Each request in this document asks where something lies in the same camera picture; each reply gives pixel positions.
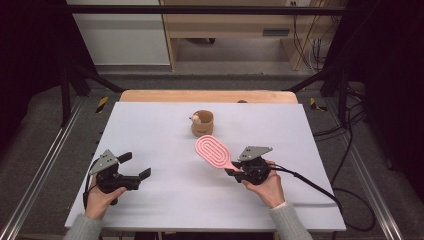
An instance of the wooden cabinet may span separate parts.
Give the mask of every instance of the wooden cabinet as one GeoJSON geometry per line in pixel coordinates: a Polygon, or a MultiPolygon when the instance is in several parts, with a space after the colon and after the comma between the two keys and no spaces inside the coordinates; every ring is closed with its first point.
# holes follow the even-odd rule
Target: wooden cabinet
{"type": "MultiPolygon", "coordinates": [[[[286,6],[286,0],[161,0],[162,5],[209,6],[286,6]]],[[[331,1],[311,0],[309,6],[334,5],[331,1]]],[[[214,15],[167,14],[163,15],[171,67],[175,69],[180,38],[279,38],[290,59],[293,70],[301,66],[301,54],[306,52],[309,39],[332,39],[337,22],[329,16],[270,16],[270,15],[214,15]]]]}
{"type": "MultiPolygon", "coordinates": [[[[72,5],[159,5],[156,0],[67,0],[72,5]]],[[[74,14],[97,66],[169,65],[160,14],[74,14]]]]}

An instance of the hand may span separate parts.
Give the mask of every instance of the hand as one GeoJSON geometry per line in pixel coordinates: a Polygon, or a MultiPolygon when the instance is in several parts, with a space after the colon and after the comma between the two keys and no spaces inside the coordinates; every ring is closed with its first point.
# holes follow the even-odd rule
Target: hand
{"type": "Polygon", "coordinates": [[[85,209],[85,216],[101,220],[103,219],[110,203],[121,196],[127,189],[125,187],[120,187],[111,193],[103,193],[96,185],[96,175],[93,175],[92,179],[93,180],[91,181],[89,188],[91,190],[88,194],[87,208],[85,209]]]}
{"type": "MultiPolygon", "coordinates": [[[[269,165],[275,164],[273,161],[266,161],[269,165]]],[[[281,177],[275,170],[271,170],[268,178],[260,185],[253,185],[252,183],[242,180],[246,189],[255,192],[259,195],[262,201],[270,208],[275,208],[284,203],[283,187],[281,186],[281,177]]]]}

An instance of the sleeve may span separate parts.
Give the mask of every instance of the sleeve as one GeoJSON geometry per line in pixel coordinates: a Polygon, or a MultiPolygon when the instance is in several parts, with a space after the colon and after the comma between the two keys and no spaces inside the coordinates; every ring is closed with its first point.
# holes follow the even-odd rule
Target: sleeve
{"type": "Polygon", "coordinates": [[[71,229],[65,235],[64,240],[86,239],[97,240],[102,230],[103,222],[88,218],[82,214],[78,215],[71,229]]]}
{"type": "Polygon", "coordinates": [[[293,206],[283,203],[270,209],[271,218],[277,226],[281,240],[312,239],[309,232],[300,222],[293,206]]]}

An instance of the gray floor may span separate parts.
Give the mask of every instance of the gray floor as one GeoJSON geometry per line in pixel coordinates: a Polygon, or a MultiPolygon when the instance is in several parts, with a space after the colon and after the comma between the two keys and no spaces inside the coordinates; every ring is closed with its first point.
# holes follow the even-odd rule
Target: gray floor
{"type": "MultiPolygon", "coordinates": [[[[308,70],[290,71],[287,59],[278,54],[272,55],[272,50],[269,50],[272,54],[264,54],[263,49],[271,48],[270,46],[273,46],[274,51],[282,51],[278,42],[270,41],[261,45],[257,41],[237,42],[237,40],[217,39],[215,44],[205,47],[204,43],[199,43],[199,40],[185,41],[181,47],[187,49],[181,49],[179,56],[181,61],[179,66],[181,67],[175,72],[163,69],[142,71],[141,74],[140,72],[126,72],[126,75],[122,75],[123,72],[118,75],[116,72],[108,72],[104,76],[124,88],[132,89],[266,89],[278,91],[293,86],[310,75],[307,73],[308,70]],[[250,48],[250,56],[239,58],[241,50],[235,48],[235,51],[232,52],[233,47],[225,47],[239,45],[242,49],[243,44],[256,45],[256,48],[250,48]],[[255,56],[263,63],[256,62],[255,56]],[[221,61],[225,58],[230,61],[224,64],[225,67],[223,67],[224,65],[220,66],[221,61]]],[[[96,142],[101,138],[101,132],[112,111],[113,102],[117,101],[120,96],[95,83],[90,82],[90,84],[93,91],[89,97],[82,98],[81,113],[22,224],[21,235],[60,236],[66,232],[63,225],[69,213],[69,206],[74,201],[84,178],[92,158],[91,154],[96,150],[96,142]],[[97,104],[103,96],[109,97],[108,103],[102,113],[95,113],[97,104]]],[[[329,103],[334,101],[333,98],[321,98],[317,91],[319,86],[320,83],[316,83],[297,93],[299,102],[304,105],[313,132],[327,130],[337,124],[329,111],[310,108],[311,97],[315,98],[318,106],[330,107],[329,103]]],[[[352,106],[354,102],[351,99],[349,105],[352,106]]],[[[29,112],[22,121],[10,148],[1,156],[1,197],[4,201],[0,208],[0,226],[5,226],[20,199],[24,196],[27,187],[31,184],[33,176],[36,175],[38,167],[59,132],[60,121],[59,88],[53,88],[32,99],[29,112]]],[[[386,155],[376,141],[373,130],[366,122],[359,122],[354,127],[353,136],[354,144],[380,190],[403,239],[424,239],[423,203],[415,195],[401,172],[387,169],[386,155]]],[[[343,136],[317,141],[317,147],[327,175],[331,178],[346,149],[343,136]]],[[[353,163],[352,156],[349,155],[335,182],[335,187],[348,189],[367,199],[366,191],[353,163]]],[[[346,221],[361,227],[370,223],[370,214],[361,202],[342,192],[336,192],[336,196],[342,200],[346,221]]],[[[382,230],[384,229],[384,226],[381,225],[383,222],[377,222],[376,226],[368,232],[348,228],[346,232],[337,235],[338,239],[388,239],[382,230]]],[[[326,233],[313,233],[313,236],[315,239],[330,238],[330,235],[326,233]]]]}

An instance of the white table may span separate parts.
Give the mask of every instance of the white table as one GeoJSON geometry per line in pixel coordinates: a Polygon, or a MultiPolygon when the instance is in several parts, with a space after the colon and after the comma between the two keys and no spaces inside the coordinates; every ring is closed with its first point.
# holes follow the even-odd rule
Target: white table
{"type": "MultiPolygon", "coordinates": [[[[273,147],[263,157],[296,171],[332,192],[300,104],[119,102],[93,160],[105,149],[132,152],[119,172],[134,176],[151,167],[152,176],[109,208],[105,228],[120,231],[275,231],[268,209],[224,170],[211,167],[194,150],[188,119],[197,110],[215,115],[213,135],[232,160],[247,145],[273,147]]],[[[281,173],[287,201],[310,231],[346,229],[334,202],[293,176],[281,173]]],[[[82,213],[81,185],[65,223],[82,213]]]]}

